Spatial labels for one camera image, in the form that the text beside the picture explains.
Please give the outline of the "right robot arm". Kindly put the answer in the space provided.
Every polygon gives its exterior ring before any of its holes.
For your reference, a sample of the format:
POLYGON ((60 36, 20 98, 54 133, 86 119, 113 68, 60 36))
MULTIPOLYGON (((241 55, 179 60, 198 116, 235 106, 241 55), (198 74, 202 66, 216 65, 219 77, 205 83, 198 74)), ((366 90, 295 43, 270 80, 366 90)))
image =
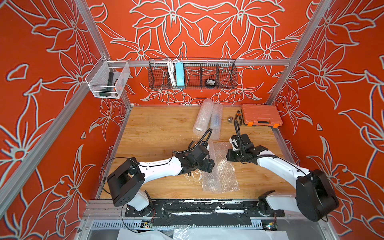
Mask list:
POLYGON ((227 160, 242 164, 255 164, 278 175, 296 190, 295 193, 268 191, 259 196, 258 212, 265 217, 283 210, 301 213, 317 222, 340 206, 339 199, 327 175, 319 170, 308 170, 292 164, 272 153, 264 146, 255 146, 248 135, 233 135, 229 139, 232 148, 227 160))

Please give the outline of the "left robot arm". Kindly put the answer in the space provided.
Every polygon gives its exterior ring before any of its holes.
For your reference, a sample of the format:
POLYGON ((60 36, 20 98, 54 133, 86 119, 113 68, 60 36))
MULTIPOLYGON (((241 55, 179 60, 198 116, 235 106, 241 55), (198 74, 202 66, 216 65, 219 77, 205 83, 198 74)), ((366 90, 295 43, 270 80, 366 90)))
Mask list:
POLYGON ((195 170, 211 173, 215 166, 210 159, 209 144, 197 145, 186 152, 155 162, 139 162, 128 158, 107 177, 115 207, 129 205, 142 211, 150 205, 150 197, 141 191, 142 185, 165 177, 189 174, 195 170))

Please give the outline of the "bubble wrap sheet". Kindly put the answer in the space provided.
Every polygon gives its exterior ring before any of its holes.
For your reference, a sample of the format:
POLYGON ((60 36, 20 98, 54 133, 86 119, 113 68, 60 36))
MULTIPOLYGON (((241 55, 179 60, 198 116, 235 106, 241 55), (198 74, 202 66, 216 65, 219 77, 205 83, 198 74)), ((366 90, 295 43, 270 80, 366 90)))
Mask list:
POLYGON ((227 161, 228 149, 232 148, 230 143, 217 142, 214 143, 217 160, 218 160, 218 173, 221 190, 219 193, 222 194, 227 192, 239 191, 239 183, 236 178, 235 168, 232 162, 227 161))

